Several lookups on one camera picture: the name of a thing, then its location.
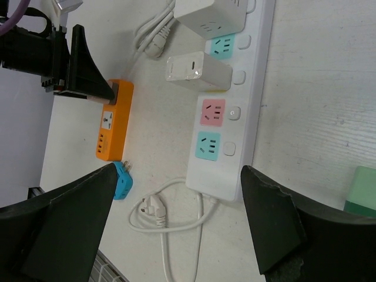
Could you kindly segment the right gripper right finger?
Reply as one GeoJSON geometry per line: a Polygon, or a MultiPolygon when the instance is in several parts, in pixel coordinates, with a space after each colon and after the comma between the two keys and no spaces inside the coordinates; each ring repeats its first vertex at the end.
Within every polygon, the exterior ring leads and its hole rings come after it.
{"type": "Polygon", "coordinates": [[[251,166],[241,189],[267,281],[374,281],[375,218],[326,206],[251,166]]]}

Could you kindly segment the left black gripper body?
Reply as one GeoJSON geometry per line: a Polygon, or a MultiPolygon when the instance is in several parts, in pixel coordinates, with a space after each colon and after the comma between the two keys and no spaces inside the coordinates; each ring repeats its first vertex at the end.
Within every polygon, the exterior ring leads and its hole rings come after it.
{"type": "Polygon", "coordinates": [[[41,77],[47,92],[67,94],[69,50],[66,28],[53,28],[47,37],[15,27],[1,36],[1,66],[41,77]]]}

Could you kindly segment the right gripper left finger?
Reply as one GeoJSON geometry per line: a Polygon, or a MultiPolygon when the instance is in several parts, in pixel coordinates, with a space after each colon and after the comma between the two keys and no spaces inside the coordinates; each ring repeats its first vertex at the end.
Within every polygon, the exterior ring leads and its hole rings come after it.
{"type": "Polygon", "coordinates": [[[107,164],[1,208],[1,281],[88,281],[117,181],[107,164]]]}

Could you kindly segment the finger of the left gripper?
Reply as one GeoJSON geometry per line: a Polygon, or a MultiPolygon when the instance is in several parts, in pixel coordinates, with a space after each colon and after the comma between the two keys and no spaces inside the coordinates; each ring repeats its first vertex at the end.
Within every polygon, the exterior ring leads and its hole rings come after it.
{"type": "Polygon", "coordinates": [[[75,25],[68,66],[68,93],[87,97],[103,93],[108,87],[107,80],[95,65],[86,42],[85,29],[75,25]]]}

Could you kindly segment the pink plug adapter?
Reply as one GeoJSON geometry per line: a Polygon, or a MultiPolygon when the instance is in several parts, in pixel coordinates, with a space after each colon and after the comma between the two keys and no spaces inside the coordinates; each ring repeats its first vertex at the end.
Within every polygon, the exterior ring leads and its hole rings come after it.
{"type": "Polygon", "coordinates": [[[119,84],[111,80],[107,81],[108,87],[103,93],[87,95],[87,100],[103,105],[115,105],[118,99],[119,84]]]}

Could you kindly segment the green plug adapter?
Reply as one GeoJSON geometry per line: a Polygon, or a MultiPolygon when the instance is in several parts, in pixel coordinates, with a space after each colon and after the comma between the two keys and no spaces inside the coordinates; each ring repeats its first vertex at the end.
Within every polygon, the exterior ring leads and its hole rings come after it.
{"type": "Polygon", "coordinates": [[[375,169],[358,166],[355,170],[344,211],[375,217],[375,169]]]}

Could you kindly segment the white pastel power strip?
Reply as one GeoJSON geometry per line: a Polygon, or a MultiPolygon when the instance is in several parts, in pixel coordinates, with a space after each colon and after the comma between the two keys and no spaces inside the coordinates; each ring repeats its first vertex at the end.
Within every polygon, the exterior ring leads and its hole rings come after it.
{"type": "Polygon", "coordinates": [[[223,201],[242,199],[240,172],[253,161],[275,4],[249,1],[241,32],[206,42],[233,75],[229,90],[198,95],[186,186],[223,201]]]}

